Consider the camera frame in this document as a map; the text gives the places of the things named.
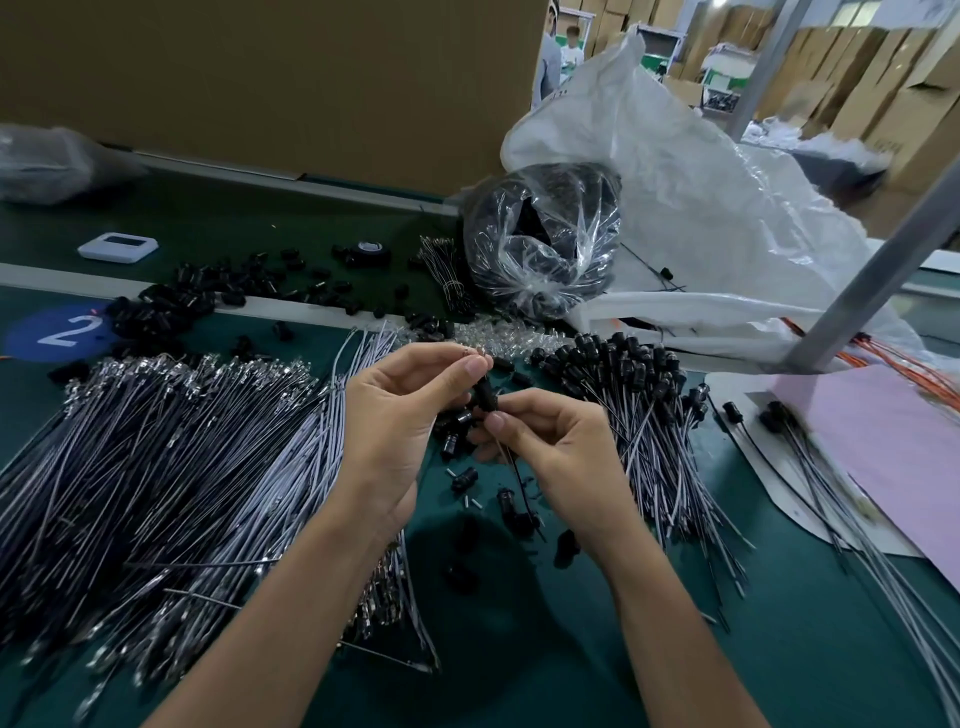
person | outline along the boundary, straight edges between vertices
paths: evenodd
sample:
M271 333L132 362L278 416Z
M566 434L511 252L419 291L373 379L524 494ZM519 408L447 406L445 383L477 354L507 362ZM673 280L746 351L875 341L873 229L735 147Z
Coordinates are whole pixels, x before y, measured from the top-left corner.
M554 38L557 34L559 16L556 0L550 0L543 38L540 39L540 60L537 63L537 74L534 76L534 100L531 109L536 109L543 103L543 99L560 87L560 71L564 62L560 46Z
M324 507L146 728L300 725L364 585L414 512L434 420L464 406L491 366L457 344L411 344L350 380L343 465ZM505 395L471 440L483 459L496 440L527 461L606 576L654 728L768 726L637 512L598 405Z
M580 47L580 26L571 25L566 29L566 46L561 49L564 60L564 73L569 76L578 65L584 64L584 49Z

left hand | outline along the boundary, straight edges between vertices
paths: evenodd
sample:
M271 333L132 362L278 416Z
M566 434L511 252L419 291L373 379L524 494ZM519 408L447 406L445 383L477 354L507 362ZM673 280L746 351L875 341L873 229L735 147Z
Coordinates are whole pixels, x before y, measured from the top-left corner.
M344 461L333 494L393 538L413 515L417 473L437 415L465 406L493 365L459 344L408 344L347 384Z

right hand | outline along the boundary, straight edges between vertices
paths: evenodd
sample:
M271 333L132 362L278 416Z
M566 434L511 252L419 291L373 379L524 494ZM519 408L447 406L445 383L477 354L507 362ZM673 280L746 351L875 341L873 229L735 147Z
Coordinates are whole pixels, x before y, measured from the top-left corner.
M542 389L498 399L499 411L470 432L481 461L499 454L495 438L526 460L553 510L573 529L588 553L642 525L627 476L599 404Z

digital display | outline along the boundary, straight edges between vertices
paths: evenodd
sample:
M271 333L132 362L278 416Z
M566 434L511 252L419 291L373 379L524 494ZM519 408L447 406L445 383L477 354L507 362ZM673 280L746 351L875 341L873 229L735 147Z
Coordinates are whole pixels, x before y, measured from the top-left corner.
M119 243L120 245L130 245L130 246L133 246L134 248L138 248L139 246L143 245L143 244L146 243L147 241L146 241L146 240L131 240L131 239L128 238L128 237L120 237L119 235L111 235L110 237L105 237L105 238L104 238L104 242L105 242L105 243Z

white shirt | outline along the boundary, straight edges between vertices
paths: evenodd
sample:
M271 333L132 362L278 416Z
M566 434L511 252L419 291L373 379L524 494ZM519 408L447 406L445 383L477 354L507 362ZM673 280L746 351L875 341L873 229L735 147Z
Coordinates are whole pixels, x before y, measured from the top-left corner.
M561 55L564 59L564 68L568 66L578 66L584 64L584 49L583 48L571 48L568 45L565 45L561 48Z

